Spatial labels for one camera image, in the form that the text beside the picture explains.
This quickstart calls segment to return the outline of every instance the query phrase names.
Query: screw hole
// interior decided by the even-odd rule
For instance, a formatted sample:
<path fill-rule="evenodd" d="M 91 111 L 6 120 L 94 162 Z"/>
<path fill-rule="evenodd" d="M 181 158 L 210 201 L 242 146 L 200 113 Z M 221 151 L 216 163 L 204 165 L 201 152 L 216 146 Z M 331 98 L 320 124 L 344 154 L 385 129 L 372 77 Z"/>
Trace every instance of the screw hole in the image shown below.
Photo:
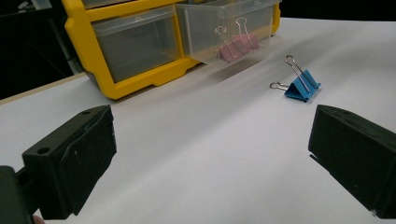
<path fill-rule="evenodd" d="M 37 151 L 37 153 L 38 154 L 45 154 L 45 153 L 47 153 L 47 152 L 49 152 L 50 151 L 50 148 L 49 147 L 43 147 L 43 148 L 40 148 L 38 151 Z"/>

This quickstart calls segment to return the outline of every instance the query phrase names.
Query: yellow storage drawer cabinet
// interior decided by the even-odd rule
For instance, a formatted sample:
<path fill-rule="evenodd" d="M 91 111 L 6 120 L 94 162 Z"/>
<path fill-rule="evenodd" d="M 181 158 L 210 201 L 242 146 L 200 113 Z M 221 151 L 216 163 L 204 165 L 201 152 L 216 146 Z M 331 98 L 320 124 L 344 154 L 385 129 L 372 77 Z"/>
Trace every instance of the yellow storage drawer cabinet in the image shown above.
<path fill-rule="evenodd" d="M 250 10 L 271 2 L 271 6 L 266 4 L 270 12 L 262 18 L 271 21 L 272 34 L 279 26 L 277 1 L 220 1 L 224 5 L 221 8 L 242 2 L 240 6 L 250 6 Z M 213 6 L 218 1 L 203 2 L 206 1 L 63 0 L 68 16 L 65 30 L 84 70 L 95 78 L 104 96 L 117 100 L 182 77 L 196 64 L 207 63 L 191 55 L 191 41 L 183 32 L 190 24 L 180 21 L 185 15 L 177 15 L 177 8 Z"/>

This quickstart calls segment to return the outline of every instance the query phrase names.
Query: white table surface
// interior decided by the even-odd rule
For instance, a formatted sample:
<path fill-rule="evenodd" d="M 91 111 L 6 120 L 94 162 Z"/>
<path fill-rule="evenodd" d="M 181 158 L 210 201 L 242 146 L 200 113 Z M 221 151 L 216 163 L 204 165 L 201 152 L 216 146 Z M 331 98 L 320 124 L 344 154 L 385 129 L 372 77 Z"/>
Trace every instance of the white table surface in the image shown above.
<path fill-rule="evenodd" d="M 322 86 L 308 103 L 270 83 L 295 78 L 291 54 Z M 0 105 L 0 164 L 78 112 L 110 104 L 118 153 L 70 224 L 375 224 L 307 149 L 316 107 L 396 132 L 396 22 L 281 19 L 268 54 L 242 69 L 207 65 L 120 101 L 86 76 Z"/>

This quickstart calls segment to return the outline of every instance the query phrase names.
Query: metal clip handle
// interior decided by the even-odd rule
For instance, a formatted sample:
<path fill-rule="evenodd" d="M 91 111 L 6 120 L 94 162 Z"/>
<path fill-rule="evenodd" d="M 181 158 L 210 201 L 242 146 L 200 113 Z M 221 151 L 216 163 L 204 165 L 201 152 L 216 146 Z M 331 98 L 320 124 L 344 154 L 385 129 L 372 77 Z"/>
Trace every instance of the metal clip handle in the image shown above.
<path fill-rule="evenodd" d="M 305 77 L 305 79 L 309 82 L 309 84 L 311 84 L 312 87 L 314 87 L 315 89 L 318 88 L 317 84 L 315 84 L 315 82 L 312 81 L 311 78 L 309 78 L 309 77 L 303 72 L 303 70 L 301 70 L 301 68 L 297 65 L 297 63 L 296 63 L 296 61 L 294 60 L 293 56 L 291 56 L 291 55 L 286 56 L 286 61 L 285 61 L 285 62 L 288 63 L 288 64 L 291 66 L 291 68 L 294 70 L 295 74 L 296 74 L 297 77 L 300 79 L 300 81 L 303 83 L 305 89 L 306 89 L 308 92 L 310 92 L 309 89 L 308 89 L 308 87 L 306 86 L 305 82 L 303 81 L 303 79 L 301 78 L 301 76 L 299 75 L 299 73 L 298 73 L 298 71 L 297 71 L 297 69 L 296 69 L 295 67 L 298 68 L 298 70 L 300 71 L 301 75 L 302 75 L 303 77 Z"/>

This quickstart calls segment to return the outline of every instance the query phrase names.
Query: plastic drawer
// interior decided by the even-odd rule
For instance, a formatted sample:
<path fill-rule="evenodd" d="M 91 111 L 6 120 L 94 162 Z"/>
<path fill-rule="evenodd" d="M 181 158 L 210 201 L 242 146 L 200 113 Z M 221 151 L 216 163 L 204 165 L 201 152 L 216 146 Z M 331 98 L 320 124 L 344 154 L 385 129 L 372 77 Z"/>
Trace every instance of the plastic drawer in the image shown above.
<path fill-rule="evenodd" d="M 173 6 L 92 23 L 114 82 L 179 58 Z"/>
<path fill-rule="evenodd" d="M 194 60 L 225 67 L 270 45 L 280 0 L 218 0 L 177 4 L 183 49 Z"/>

